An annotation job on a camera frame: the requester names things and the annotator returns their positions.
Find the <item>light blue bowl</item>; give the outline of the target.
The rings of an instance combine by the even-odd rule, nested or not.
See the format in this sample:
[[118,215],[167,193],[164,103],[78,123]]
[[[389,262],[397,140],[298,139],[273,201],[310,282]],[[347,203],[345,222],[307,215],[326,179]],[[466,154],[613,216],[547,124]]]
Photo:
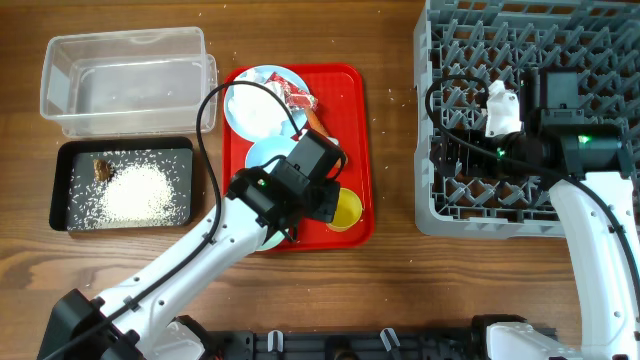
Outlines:
[[245,167],[265,164],[275,156],[288,156],[297,142],[285,136],[272,136],[255,142],[245,157]]

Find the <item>green bowl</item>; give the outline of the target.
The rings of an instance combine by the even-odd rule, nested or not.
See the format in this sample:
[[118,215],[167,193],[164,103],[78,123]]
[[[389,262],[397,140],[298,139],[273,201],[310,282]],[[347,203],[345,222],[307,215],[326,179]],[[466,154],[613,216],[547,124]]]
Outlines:
[[266,228],[258,235],[256,251],[262,252],[270,250],[279,245],[284,240],[284,238],[285,236],[280,230]]

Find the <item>white rice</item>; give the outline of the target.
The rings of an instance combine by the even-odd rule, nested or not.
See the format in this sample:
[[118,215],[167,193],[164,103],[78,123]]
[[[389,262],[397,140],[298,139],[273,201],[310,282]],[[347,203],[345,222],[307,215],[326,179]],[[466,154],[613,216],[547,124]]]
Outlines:
[[[93,161],[110,163],[109,181],[94,177]],[[113,150],[73,157],[65,229],[180,226],[191,219],[193,151],[189,148]]]

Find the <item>yellow plastic cup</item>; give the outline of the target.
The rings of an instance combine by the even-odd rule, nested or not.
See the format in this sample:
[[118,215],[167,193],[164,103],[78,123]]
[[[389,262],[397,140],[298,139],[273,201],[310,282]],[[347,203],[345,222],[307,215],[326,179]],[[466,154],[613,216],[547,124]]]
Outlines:
[[333,221],[327,226],[332,231],[344,232],[360,220],[362,213],[363,205],[359,196],[350,189],[341,188]]

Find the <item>white tissue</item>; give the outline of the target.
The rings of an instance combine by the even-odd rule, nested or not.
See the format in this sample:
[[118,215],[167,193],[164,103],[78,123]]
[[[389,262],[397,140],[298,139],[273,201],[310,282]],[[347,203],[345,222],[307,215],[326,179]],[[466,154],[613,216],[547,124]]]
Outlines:
[[[281,72],[280,67],[258,66],[244,71],[235,78],[235,81],[263,85],[281,101],[285,101],[280,86],[267,82],[272,73],[281,75]],[[230,91],[226,110],[230,125],[239,136],[250,142],[256,142],[282,134],[288,115],[278,100],[261,88],[250,85],[234,85]]]

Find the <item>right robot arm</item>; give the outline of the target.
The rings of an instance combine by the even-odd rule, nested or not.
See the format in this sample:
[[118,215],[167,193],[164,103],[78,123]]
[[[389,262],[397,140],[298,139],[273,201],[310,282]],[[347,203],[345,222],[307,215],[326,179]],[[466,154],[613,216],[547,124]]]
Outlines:
[[582,322],[577,350],[510,315],[475,318],[476,352],[485,359],[636,359],[639,356],[639,239],[633,213],[633,162],[619,127],[589,124],[572,68],[530,72],[518,92],[487,84],[480,107],[484,131],[451,130],[430,103],[441,133],[436,164],[448,174],[537,176],[561,222],[576,281]]

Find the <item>red snack wrapper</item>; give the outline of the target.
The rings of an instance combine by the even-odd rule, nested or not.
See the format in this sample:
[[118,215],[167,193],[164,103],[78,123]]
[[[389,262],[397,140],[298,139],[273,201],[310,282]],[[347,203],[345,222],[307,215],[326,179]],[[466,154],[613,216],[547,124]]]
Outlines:
[[315,110],[318,100],[309,91],[303,90],[277,73],[272,73],[268,83],[275,83],[283,91],[285,103],[292,110]]

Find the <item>brown food scrap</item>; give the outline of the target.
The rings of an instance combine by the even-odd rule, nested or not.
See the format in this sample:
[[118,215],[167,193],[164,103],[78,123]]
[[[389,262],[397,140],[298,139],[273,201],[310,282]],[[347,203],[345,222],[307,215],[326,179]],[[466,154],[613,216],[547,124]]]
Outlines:
[[113,171],[108,161],[103,159],[95,159],[93,161],[94,177],[99,182],[109,181]]

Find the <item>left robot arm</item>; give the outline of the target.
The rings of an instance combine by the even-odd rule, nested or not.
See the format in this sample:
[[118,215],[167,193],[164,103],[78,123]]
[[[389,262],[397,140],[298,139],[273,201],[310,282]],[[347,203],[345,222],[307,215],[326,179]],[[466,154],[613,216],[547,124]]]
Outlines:
[[92,300],[72,290],[54,306],[41,359],[200,359],[204,336],[179,313],[226,269],[289,238],[303,219],[334,217],[344,152],[307,131],[289,155],[239,170],[190,232],[138,273]]

